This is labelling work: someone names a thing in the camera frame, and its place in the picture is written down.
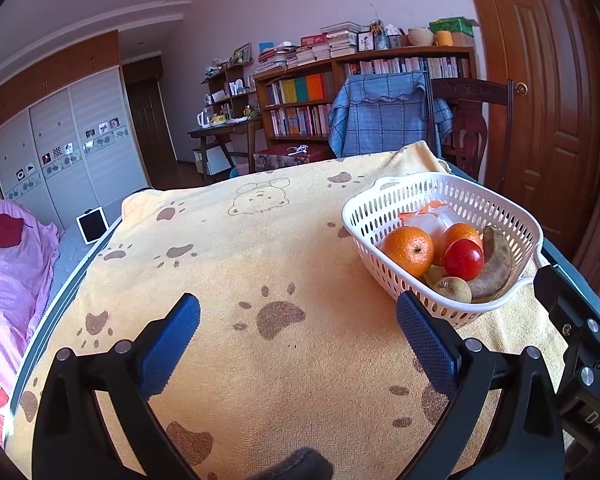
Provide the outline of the green brown kiwi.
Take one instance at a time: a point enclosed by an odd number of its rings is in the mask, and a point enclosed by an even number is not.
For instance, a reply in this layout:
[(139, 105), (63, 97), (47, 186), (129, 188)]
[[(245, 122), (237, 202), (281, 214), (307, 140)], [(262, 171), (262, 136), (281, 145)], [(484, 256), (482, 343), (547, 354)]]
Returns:
[(431, 288), (439, 295), (445, 298), (470, 304), (472, 293), (470, 286), (462, 278), (457, 276), (445, 276), (437, 280)]

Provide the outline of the red tomato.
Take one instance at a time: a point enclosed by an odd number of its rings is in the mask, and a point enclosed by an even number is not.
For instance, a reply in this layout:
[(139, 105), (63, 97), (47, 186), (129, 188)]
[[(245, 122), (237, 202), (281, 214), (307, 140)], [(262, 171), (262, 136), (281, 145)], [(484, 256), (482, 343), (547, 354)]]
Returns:
[(454, 240), (443, 256), (445, 273), (469, 282), (483, 270), (484, 255), (478, 244), (467, 238)]

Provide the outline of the mandarin orange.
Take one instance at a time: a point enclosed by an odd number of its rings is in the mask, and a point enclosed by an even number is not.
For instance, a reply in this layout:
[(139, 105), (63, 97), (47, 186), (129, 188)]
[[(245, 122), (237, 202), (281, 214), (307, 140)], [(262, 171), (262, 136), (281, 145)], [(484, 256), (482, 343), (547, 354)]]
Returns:
[(448, 228), (431, 235), (434, 243), (434, 260), (432, 263), (436, 266), (442, 266), (443, 256), (448, 247), (457, 240), (470, 240), (479, 247), (482, 247), (482, 239), (479, 232), (468, 223), (454, 223)]
[(416, 226), (400, 226), (380, 244), (382, 252), (414, 278), (422, 278), (434, 261), (434, 242)]

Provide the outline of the orange snack bag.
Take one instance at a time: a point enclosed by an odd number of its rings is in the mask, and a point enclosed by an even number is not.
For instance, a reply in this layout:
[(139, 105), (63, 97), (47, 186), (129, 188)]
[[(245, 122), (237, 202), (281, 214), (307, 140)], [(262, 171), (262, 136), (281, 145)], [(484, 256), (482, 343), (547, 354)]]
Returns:
[(430, 238), (435, 232), (462, 222), (462, 218), (450, 204), (438, 200), (433, 200), (415, 212), (400, 212), (399, 218), (404, 226), (422, 229)]

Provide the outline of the white plastic basket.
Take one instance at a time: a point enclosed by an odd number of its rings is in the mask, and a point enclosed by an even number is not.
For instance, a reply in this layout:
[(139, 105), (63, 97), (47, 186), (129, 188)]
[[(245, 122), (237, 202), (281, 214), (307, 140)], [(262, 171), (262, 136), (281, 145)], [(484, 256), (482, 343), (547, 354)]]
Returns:
[[(517, 292), (532, 283), (524, 274), (527, 264), (533, 261), (541, 265), (544, 235), (539, 222), (511, 200), (452, 174), (420, 172), (379, 178), (371, 188), (346, 201), (341, 217), (366, 269), (390, 297), (398, 298), (410, 290), (429, 313), (454, 327), (513, 302)], [(478, 235), (490, 226), (501, 233), (510, 252), (507, 280), (494, 292), (474, 297), (471, 302), (445, 297), (428, 285), (442, 277), (443, 255), (449, 246), (445, 232), (454, 224), (471, 226)], [(407, 226), (424, 231), (431, 240), (422, 246), (432, 260), (421, 276), (384, 252), (386, 238)]]

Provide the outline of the pink bed blanket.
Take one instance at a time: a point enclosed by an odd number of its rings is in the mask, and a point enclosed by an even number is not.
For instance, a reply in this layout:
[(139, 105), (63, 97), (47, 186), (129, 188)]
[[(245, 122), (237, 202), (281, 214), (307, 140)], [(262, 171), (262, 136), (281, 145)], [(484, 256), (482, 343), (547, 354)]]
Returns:
[(24, 221), (20, 244), (0, 248), (0, 390), (10, 396), (50, 299), (60, 232), (11, 200), (0, 200), (0, 214)]

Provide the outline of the white tablet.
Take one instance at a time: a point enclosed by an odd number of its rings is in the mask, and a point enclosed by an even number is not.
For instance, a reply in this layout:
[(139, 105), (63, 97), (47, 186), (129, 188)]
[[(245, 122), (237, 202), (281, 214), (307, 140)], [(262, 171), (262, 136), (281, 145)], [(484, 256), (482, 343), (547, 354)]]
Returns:
[(76, 218), (81, 236), (87, 245), (97, 242), (109, 229), (102, 207), (85, 211)]

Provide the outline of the yellow bear print towel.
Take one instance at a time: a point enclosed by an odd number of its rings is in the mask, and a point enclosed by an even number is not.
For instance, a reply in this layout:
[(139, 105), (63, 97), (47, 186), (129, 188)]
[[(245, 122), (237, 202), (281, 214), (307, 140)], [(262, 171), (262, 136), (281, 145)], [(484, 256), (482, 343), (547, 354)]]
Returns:
[(205, 479), (243, 479), (315, 448), (338, 479), (392, 479), (445, 408), (341, 221), (381, 177), (436, 171), (425, 144), (208, 188), (144, 191), (88, 267), (31, 373), (6, 450), (31, 468), (55, 353), (134, 339), (184, 294), (201, 321), (150, 405)]

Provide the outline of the red garment on bed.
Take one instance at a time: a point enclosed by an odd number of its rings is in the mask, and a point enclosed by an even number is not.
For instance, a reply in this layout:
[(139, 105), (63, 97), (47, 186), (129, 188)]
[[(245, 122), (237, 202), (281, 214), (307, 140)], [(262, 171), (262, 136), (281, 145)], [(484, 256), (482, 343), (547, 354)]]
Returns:
[(24, 221), (9, 214), (0, 214), (0, 248), (18, 246), (22, 240)]

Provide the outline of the white wardrobe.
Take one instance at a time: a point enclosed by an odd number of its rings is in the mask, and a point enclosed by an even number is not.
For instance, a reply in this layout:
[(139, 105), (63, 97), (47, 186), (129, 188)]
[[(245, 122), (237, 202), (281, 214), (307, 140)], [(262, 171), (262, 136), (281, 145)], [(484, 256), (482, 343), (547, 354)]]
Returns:
[(0, 187), (6, 200), (66, 230), (85, 211), (110, 221), (148, 177), (120, 68), (58, 90), (0, 127)]

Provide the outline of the brown wooden door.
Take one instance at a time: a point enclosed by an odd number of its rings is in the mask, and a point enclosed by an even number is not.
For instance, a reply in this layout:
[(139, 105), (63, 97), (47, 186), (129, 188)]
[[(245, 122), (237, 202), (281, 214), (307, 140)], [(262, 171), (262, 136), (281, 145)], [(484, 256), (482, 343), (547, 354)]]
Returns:
[(600, 184), (600, 21), (590, 0), (474, 0), (486, 76), (514, 85), (512, 132), (492, 133), (486, 183), (573, 258)]

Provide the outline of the small wooden desk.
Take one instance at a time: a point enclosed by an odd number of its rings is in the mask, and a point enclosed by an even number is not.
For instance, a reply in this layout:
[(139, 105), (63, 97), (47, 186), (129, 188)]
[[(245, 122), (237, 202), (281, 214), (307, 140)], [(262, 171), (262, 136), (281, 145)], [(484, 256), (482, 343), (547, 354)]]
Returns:
[[(200, 174), (204, 182), (214, 182), (215, 177), (209, 172), (209, 152), (212, 148), (219, 148), (224, 155), (230, 168), (235, 167), (235, 158), (244, 158), (248, 162), (248, 174), (256, 171), (254, 154), (256, 154), (256, 133), (263, 128), (261, 118), (248, 118), (235, 122), (223, 122), (222, 125), (198, 127), (189, 131), (191, 139), (199, 142), (196, 151), (201, 154)], [(229, 150), (227, 144), (232, 142), (232, 136), (245, 136), (247, 147), (245, 151)]]

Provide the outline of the red gift box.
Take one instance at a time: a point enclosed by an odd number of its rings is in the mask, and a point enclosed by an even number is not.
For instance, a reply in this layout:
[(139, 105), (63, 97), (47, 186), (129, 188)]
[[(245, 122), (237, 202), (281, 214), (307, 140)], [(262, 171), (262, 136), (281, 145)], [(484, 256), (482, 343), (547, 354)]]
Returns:
[(333, 159), (334, 153), (326, 144), (279, 143), (253, 155), (257, 172), (273, 171)]

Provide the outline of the white electric kettle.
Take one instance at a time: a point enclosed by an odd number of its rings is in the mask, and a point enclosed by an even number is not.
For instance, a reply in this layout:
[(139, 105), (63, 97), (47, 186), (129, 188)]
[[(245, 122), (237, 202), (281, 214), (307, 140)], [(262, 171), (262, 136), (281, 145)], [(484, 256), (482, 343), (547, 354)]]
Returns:
[(208, 128), (210, 126), (211, 118), (209, 116), (208, 110), (202, 110), (197, 115), (197, 122), (200, 128)]

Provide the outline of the blue plaid cloth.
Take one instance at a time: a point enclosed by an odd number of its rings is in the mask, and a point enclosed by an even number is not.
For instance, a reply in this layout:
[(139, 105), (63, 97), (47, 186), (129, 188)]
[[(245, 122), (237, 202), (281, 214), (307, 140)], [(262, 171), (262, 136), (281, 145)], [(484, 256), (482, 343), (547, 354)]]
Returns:
[(439, 157), (452, 122), (451, 107), (432, 95), (422, 70), (353, 75), (332, 102), (328, 144), (343, 158), (397, 151), (422, 141)]

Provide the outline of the dark wooden chair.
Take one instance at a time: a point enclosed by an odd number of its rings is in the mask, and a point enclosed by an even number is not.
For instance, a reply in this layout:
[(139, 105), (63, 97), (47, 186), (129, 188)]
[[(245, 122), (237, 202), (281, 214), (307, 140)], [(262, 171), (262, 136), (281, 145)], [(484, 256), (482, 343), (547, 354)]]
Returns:
[(435, 98), (455, 105), (452, 139), (456, 166), (473, 178), (478, 178), (480, 165), (488, 142), (488, 127), (482, 116), (482, 104), (506, 108), (504, 148), (501, 169), (498, 170), (499, 193), (504, 191), (506, 168), (512, 140), (514, 117), (514, 82), (505, 84), (474, 78), (437, 78), (431, 81)]

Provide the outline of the small open shelf unit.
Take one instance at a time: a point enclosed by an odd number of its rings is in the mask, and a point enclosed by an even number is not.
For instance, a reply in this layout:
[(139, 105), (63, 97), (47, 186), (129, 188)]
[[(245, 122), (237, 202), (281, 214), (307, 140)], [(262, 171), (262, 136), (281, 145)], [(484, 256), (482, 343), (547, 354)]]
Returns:
[(206, 87), (204, 97), (214, 116), (241, 118), (251, 114), (258, 106), (249, 65), (209, 67), (201, 84)]

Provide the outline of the wooden bookshelf with books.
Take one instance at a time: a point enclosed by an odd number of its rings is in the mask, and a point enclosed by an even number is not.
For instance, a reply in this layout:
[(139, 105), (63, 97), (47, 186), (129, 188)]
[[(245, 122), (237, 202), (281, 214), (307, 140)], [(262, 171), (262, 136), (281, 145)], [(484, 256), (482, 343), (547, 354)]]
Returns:
[(477, 76), (472, 47), (403, 47), (364, 51), (254, 76), (263, 128), (276, 142), (328, 140), (334, 120), (368, 108), (363, 125), (414, 131), (432, 148), (436, 79)]

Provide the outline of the yellow jar on shelf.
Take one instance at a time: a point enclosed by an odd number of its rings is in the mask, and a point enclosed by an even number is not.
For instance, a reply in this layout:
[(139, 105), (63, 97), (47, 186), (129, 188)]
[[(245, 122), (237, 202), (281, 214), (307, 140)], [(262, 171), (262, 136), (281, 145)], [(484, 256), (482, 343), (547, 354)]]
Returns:
[(452, 32), (448, 30), (439, 30), (434, 34), (434, 44), (438, 47), (453, 47), (454, 41)]

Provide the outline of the woven basket on shelf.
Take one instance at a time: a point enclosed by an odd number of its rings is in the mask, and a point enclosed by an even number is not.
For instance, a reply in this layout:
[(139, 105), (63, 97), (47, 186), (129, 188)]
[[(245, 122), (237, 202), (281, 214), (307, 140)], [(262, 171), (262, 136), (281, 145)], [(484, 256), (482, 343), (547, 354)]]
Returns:
[(407, 38), (414, 47), (430, 47), (434, 44), (434, 33), (425, 27), (410, 28)]

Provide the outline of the green box on shelf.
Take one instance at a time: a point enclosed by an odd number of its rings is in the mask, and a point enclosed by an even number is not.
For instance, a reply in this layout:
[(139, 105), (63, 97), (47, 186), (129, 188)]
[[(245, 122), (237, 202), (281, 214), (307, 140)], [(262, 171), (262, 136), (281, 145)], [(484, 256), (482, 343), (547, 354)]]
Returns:
[(452, 18), (439, 18), (437, 21), (429, 23), (429, 29), (433, 34), (440, 30), (447, 32), (461, 32), (467, 36), (474, 36), (474, 29), (479, 23), (474, 18), (465, 18), (464, 16), (452, 16)]

